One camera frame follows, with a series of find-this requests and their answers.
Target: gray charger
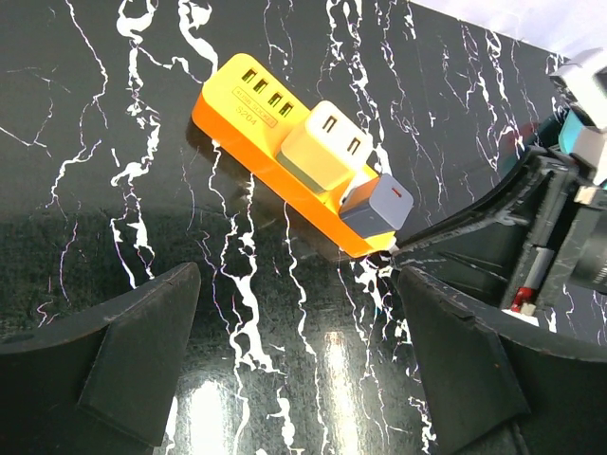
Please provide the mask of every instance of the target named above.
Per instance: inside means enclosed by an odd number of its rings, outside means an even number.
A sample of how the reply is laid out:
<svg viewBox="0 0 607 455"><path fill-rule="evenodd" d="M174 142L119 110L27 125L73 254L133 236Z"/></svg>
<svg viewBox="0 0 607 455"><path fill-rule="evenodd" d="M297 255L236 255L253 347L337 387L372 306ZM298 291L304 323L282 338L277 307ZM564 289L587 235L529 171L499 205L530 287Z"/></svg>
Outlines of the gray charger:
<svg viewBox="0 0 607 455"><path fill-rule="evenodd" d="M340 207L340 219L363 239L399 230L414 198L388 173L354 188Z"/></svg>

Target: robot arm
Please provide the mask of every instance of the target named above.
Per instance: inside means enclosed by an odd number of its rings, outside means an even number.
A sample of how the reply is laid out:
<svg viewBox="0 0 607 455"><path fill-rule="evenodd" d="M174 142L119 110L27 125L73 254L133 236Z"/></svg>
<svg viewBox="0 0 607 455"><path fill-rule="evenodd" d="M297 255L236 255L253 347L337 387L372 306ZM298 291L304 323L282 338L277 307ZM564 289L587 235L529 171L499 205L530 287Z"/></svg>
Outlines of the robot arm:
<svg viewBox="0 0 607 455"><path fill-rule="evenodd" d="M570 101L558 141L526 147L488 195L416 234L393 254L490 306L529 316L566 282L607 293L607 52L593 49L551 76ZM486 247L479 251L478 245Z"/></svg>

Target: usb port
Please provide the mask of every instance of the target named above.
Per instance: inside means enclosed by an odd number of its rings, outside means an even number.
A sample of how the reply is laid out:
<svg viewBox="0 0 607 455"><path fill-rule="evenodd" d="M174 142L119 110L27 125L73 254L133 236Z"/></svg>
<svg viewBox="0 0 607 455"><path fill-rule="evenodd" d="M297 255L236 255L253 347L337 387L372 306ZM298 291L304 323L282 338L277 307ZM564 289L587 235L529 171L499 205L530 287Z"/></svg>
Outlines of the usb port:
<svg viewBox="0 0 607 455"><path fill-rule="evenodd" d="M274 95L272 95L272 98L269 99L269 105L276 107L276 104L278 104L282 98L283 96L280 93L275 93Z"/></svg>
<svg viewBox="0 0 607 455"><path fill-rule="evenodd" d="M253 87L253 90L255 90L257 93L262 93L262 91L266 88L267 86L267 82L264 81L263 79L261 79L259 82L257 82L255 84L255 86Z"/></svg>
<svg viewBox="0 0 607 455"><path fill-rule="evenodd" d="M278 113L281 116L286 117L288 113L291 112L291 109L293 109L293 104L291 104L290 102L286 102L285 105L281 108L281 110L278 111Z"/></svg>
<svg viewBox="0 0 607 455"><path fill-rule="evenodd" d="M329 117L322 126L323 130L329 133L333 129L337 121L338 120L335 117Z"/></svg>
<svg viewBox="0 0 607 455"><path fill-rule="evenodd" d="M250 69L245 73L245 76L243 76L243 81L251 82L255 76L257 76L257 71Z"/></svg>
<svg viewBox="0 0 607 455"><path fill-rule="evenodd" d="M352 142L350 142L350 145L348 145L348 152L353 155L356 153L357 148L360 145L360 141L356 138L352 139Z"/></svg>

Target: table surface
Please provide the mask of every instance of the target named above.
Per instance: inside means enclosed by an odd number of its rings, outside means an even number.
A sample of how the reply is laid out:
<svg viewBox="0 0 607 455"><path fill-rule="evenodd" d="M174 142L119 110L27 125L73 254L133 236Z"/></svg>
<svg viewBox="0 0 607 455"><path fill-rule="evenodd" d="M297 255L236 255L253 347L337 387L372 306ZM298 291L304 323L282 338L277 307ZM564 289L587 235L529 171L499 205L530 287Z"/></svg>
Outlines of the table surface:
<svg viewBox="0 0 607 455"><path fill-rule="evenodd" d="M158 453L435 453L389 270L309 256L288 217L252 216L263 187L188 140L190 113L238 52L309 107L333 101L414 196L403 239L499 181L515 132L559 108L546 76L559 57L396 0L0 10L0 335L197 262ZM603 343L604 315L570 286L540 325Z"/></svg>

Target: plug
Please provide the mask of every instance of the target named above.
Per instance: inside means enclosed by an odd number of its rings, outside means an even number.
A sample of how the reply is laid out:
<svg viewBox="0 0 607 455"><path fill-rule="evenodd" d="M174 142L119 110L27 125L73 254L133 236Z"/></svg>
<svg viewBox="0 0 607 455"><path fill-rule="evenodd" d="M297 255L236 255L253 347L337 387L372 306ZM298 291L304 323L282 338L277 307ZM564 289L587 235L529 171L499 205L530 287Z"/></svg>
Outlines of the plug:
<svg viewBox="0 0 607 455"><path fill-rule="evenodd" d="M362 238L400 230L414 198L385 173L354 188L340 208L340 218Z"/></svg>
<svg viewBox="0 0 607 455"><path fill-rule="evenodd" d="M330 134L341 131L349 122L334 106L328 114L333 115L335 123L331 126L329 122L320 128L324 126ZM313 192L300 179L304 173L299 176L291 173L277 161L286 138L295 128L302 128L310 121L310 110L250 55L234 55L205 82L192 110L192 121L348 256L363 257L386 250L394 242L392 232L363 239L340 219L341 197L350 185L347 175L359 169L368 179L377 177L361 153L370 149L366 136L357 136L360 130L352 126L352 122L346 128L352 137L346 139L346 134L339 133L326 142L326 149L336 150L335 156L341 156L341 161L336 160L338 164L332 165L331 172L313 173L322 184L320 188L334 188L332 191ZM345 140L349 142L343 146L344 151L340 147ZM345 156L350 145L350 156ZM292 147L292 150L299 149L301 146L297 144ZM297 173L299 168L292 169Z"/></svg>
<svg viewBox="0 0 607 455"><path fill-rule="evenodd" d="M372 138L323 100L288 134L276 159L320 194L354 178L372 151Z"/></svg>

